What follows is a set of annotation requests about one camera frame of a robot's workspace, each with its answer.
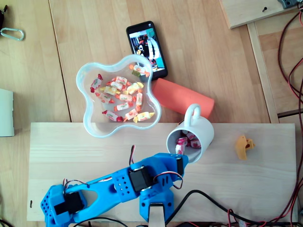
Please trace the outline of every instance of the wooden floor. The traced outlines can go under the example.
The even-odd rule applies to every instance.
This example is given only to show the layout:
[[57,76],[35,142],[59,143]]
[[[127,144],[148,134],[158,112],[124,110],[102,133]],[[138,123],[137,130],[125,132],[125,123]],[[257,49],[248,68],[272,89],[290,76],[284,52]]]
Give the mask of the wooden floor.
[[[76,73],[87,62],[111,64],[130,54],[129,25],[155,23],[169,70],[166,79],[213,98],[211,122],[270,122],[247,26],[229,30],[218,1],[0,0],[0,9],[6,4],[4,26],[26,34],[22,42],[0,37],[0,88],[14,92],[15,127],[14,137],[0,138],[0,218],[16,227],[45,226],[26,222],[30,123],[81,122],[85,101]],[[257,22],[256,28],[266,67],[272,70],[271,106],[280,114],[296,105],[275,68],[281,27],[266,20],[272,30],[262,32]],[[302,28],[293,26],[282,59],[285,70],[302,53],[297,49]],[[164,109],[161,122],[182,118]]]

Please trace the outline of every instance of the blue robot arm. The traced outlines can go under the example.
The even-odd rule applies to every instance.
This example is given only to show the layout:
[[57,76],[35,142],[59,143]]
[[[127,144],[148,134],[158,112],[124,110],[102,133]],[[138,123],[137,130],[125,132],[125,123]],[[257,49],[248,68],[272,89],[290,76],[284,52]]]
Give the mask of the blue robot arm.
[[[68,227],[70,223],[79,223],[94,218],[110,210],[121,202],[140,197],[140,214],[148,221],[149,207],[161,204],[165,220],[174,209],[173,182],[181,180],[173,174],[159,175],[172,171],[184,175],[188,157],[159,153],[143,159],[127,168],[110,175],[92,180],[85,184],[51,186],[41,202],[47,227]],[[81,190],[94,191],[97,199],[87,207]]]

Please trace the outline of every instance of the black cable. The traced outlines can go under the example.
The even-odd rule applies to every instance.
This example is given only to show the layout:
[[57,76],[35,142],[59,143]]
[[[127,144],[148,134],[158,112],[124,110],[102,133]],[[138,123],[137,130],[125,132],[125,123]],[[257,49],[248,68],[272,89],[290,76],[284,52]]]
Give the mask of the black cable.
[[92,220],[98,220],[98,219],[105,219],[105,220],[109,220],[109,221],[114,221],[114,222],[117,222],[117,223],[123,225],[124,227],[128,227],[126,224],[124,224],[121,221],[118,221],[118,220],[115,220],[115,219],[111,219],[111,218],[105,218],[105,217],[90,218],[90,219],[87,219],[85,221],[79,222],[78,224],[74,225],[73,227],[79,226],[80,224],[82,224],[83,222],[86,222],[86,221],[92,221]]
[[[189,193],[186,194],[186,196],[183,198],[183,200],[180,202],[180,204],[177,206],[177,208],[174,210],[174,212],[170,215],[170,217],[166,220],[165,225],[167,225],[174,217],[175,215],[179,212],[179,210],[181,209],[181,207],[183,206],[183,204],[185,203],[185,201],[189,198],[189,196],[193,193],[198,193],[203,195],[204,197],[206,197],[210,202],[212,202],[214,205],[216,205],[217,207],[219,207],[220,209],[224,210],[226,213],[228,212],[228,209],[226,209],[224,206],[222,206],[221,204],[219,204],[216,200],[214,200],[212,197],[210,197],[209,195],[207,195],[205,192],[200,191],[200,190],[191,190]],[[237,219],[240,219],[242,221],[257,225],[257,226],[261,226],[264,223],[263,222],[257,222],[257,221],[253,221],[253,220],[249,220],[247,218],[243,218],[235,213],[230,213],[230,215],[234,216]],[[266,226],[270,226],[273,222],[268,222],[266,224]],[[277,222],[277,225],[289,225],[290,222]]]
[[5,220],[2,220],[2,219],[0,219],[0,223],[1,223],[2,226],[6,225],[6,226],[8,226],[8,227],[13,227],[12,224],[10,224],[9,222],[7,222],[7,221],[5,221]]

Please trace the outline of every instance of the metal clip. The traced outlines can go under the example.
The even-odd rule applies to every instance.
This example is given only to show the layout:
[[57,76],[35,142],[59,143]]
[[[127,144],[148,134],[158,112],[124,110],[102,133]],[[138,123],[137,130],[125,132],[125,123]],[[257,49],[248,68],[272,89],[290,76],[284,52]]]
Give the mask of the metal clip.
[[[4,31],[16,31],[16,32],[20,32],[21,33],[21,38],[17,38],[17,37],[14,37],[14,36],[11,36],[11,35],[8,35],[8,34],[5,34]],[[0,34],[3,35],[4,37],[7,37],[7,38],[10,38],[10,39],[14,39],[14,40],[17,40],[17,41],[21,41],[23,40],[24,38],[24,33],[22,30],[20,29],[14,29],[14,28],[8,28],[8,27],[4,27],[0,30]]]

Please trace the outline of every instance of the wooden plank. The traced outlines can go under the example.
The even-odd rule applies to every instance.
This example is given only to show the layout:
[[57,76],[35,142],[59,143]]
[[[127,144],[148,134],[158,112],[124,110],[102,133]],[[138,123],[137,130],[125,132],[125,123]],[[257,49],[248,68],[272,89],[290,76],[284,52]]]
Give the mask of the wooden plank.
[[[300,127],[300,121],[299,121],[299,115],[292,115],[288,117],[282,117],[279,118],[280,123],[293,123],[295,125],[295,147],[296,147],[296,160],[297,160],[297,167],[300,164],[301,155],[302,155],[302,133],[301,133],[301,127]],[[300,190],[298,199],[300,204],[303,203],[303,191]]]
[[254,51],[270,122],[279,123],[255,23],[249,23],[247,28],[250,33],[251,46]]
[[14,92],[15,136],[0,138],[0,219],[26,222],[31,122],[69,122],[48,0],[2,0],[3,27],[25,32],[21,42],[0,37],[0,88]]
[[[75,83],[79,68],[131,54],[125,29],[147,20],[157,29],[165,79],[215,99],[212,122],[269,122],[248,30],[229,30],[218,1],[50,0],[50,6],[73,122],[82,121],[86,106]],[[164,109],[161,121],[182,119]]]
[[[296,13],[297,10],[293,10],[255,22],[277,114],[298,110],[298,99],[293,95],[287,82],[282,77],[277,63],[277,51],[281,33],[284,26]],[[287,76],[302,58],[302,36],[303,27],[301,27],[297,17],[289,26],[282,47],[282,67]],[[302,73],[303,66],[299,66],[291,79],[292,84],[297,89],[300,88]]]
[[220,4],[229,28],[238,27],[293,9],[283,9],[282,4],[277,0],[220,0]]
[[[173,189],[175,206],[187,192],[200,189],[246,218],[269,220],[277,216],[287,204],[296,178],[294,125],[213,126],[215,137],[209,149],[198,162],[186,167],[182,190]],[[135,161],[167,152],[166,137],[175,127],[175,123],[159,123],[144,133],[124,129],[102,140],[90,136],[82,123],[32,123],[28,205],[31,200],[33,204],[27,210],[27,219],[43,220],[41,198],[64,177],[87,181],[127,167],[132,144],[136,144]],[[247,161],[239,160],[234,150],[242,134],[256,144]],[[104,216],[142,221],[138,209],[138,200],[133,200],[119,204]],[[227,216],[204,197],[195,195],[174,221],[227,222]]]

